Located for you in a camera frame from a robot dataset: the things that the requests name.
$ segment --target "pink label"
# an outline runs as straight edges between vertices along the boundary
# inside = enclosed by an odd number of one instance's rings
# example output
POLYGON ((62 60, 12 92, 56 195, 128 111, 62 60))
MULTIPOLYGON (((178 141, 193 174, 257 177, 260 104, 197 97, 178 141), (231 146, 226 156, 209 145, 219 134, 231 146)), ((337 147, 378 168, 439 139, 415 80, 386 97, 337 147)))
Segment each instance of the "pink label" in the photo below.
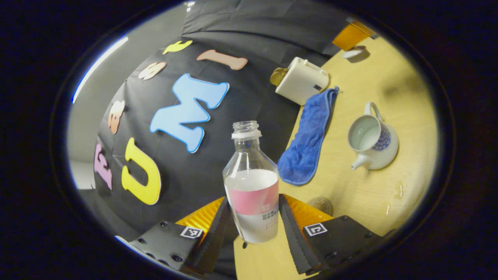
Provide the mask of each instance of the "pink label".
POLYGON ((272 186, 255 191, 230 190, 235 211, 243 215, 265 214, 278 204, 278 181, 272 186))

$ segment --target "screw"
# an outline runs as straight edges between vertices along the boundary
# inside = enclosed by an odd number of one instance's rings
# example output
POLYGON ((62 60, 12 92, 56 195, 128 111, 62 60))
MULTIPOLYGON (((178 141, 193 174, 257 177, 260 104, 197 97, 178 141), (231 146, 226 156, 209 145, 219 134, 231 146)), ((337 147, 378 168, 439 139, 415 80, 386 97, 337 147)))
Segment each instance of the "screw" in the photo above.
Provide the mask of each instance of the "screw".
POLYGON ((171 258, 175 261, 175 262, 181 262, 183 261, 183 258, 178 256, 178 255, 172 255, 171 258))

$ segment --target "white teapot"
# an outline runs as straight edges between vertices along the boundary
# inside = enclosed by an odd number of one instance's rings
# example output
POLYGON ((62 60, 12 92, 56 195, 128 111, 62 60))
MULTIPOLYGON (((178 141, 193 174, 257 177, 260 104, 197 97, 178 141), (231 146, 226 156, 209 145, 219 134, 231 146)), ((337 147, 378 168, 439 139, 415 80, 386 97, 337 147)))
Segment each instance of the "white teapot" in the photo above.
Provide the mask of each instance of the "white teapot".
POLYGON ((349 147, 356 152, 356 161, 351 164, 355 170, 361 165, 367 169, 381 169, 387 166, 398 151, 398 136, 392 126, 383 122, 373 102, 365 105, 365 114, 357 118, 348 132, 349 147))

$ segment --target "orange object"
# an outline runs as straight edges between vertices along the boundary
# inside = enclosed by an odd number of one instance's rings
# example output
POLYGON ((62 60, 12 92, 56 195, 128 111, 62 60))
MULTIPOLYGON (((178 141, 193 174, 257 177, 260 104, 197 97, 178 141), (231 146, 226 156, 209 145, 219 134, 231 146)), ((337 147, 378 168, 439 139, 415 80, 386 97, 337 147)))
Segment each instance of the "orange object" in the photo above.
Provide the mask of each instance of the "orange object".
POLYGON ((348 24, 332 41, 344 51, 352 49, 360 41, 372 36, 374 32, 358 21, 348 24))
POLYGON ((296 224, 303 234, 303 228, 305 226, 322 223, 328 220, 332 220, 333 217, 325 214, 324 212, 316 209, 313 206, 310 206, 298 199, 295 199, 286 194, 282 194, 287 200, 287 204, 289 205, 290 211, 296 220, 296 224))
POLYGON ((225 197, 223 196, 207 204, 206 206, 199 208, 198 210, 183 217, 183 219, 179 220, 175 224, 202 229, 204 231, 204 236, 202 237, 201 242, 199 242, 200 246, 204 241, 204 238, 206 237, 209 229, 211 228, 213 219, 215 218, 216 213, 218 212, 218 209, 220 208, 220 205, 223 202, 224 198, 225 197))

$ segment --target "bottle label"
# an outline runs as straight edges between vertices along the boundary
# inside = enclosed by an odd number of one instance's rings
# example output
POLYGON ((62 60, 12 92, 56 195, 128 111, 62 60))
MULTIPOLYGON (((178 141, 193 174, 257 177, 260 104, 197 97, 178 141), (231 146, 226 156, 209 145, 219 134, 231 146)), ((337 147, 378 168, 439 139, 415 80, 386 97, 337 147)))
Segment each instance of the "bottle label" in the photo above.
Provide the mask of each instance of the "bottle label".
POLYGON ((256 191, 230 190, 231 205, 236 212, 237 229, 244 241, 266 242, 278 230, 278 181, 256 191))
POLYGON ((278 181, 255 191, 230 190, 232 207, 239 214, 262 215, 278 206, 278 181))

